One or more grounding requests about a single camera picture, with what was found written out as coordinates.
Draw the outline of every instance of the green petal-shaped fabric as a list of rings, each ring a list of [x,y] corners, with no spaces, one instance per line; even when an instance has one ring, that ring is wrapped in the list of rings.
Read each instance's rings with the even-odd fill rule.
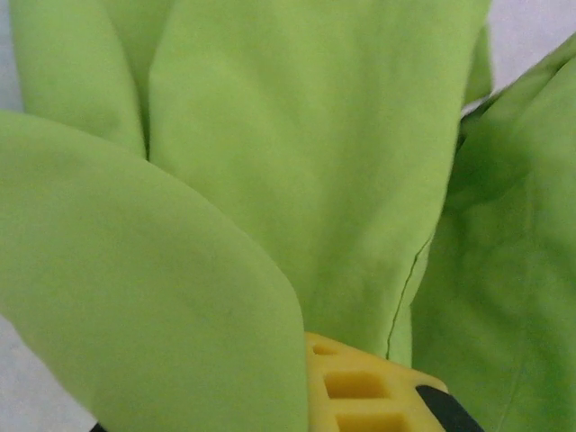
[[[414,363],[493,431],[576,425],[576,35],[463,121]]]
[[[110,432],[304,432],[303,329],[410,363],[487,0],[11,7],[0,311]]]

